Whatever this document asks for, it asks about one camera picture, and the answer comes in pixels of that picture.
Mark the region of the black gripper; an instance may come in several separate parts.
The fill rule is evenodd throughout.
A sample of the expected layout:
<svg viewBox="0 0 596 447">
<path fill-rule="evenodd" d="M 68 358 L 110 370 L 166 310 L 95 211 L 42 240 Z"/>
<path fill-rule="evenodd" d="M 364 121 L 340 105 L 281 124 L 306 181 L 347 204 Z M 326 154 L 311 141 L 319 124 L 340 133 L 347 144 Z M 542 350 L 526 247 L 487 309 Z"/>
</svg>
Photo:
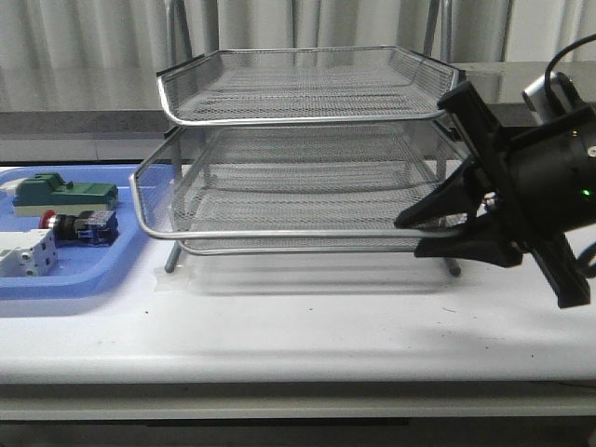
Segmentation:
<svg viewBox="0 0 596 447">
<path fill-rule="evenodd" d="M 517 135 L 468 82 L 439 101 L 470 155 L 443 183 L 395 219 L 396 228 L 465 213 L 456 236 L 422 238 L 417 258 L 455 258 L 500 267 L 529 253 L 560 308 L 590 301 L 589 249 L 575 257 L 565 235 L 595 222 L 595 110 L 569 114 Z"/>
</svg>

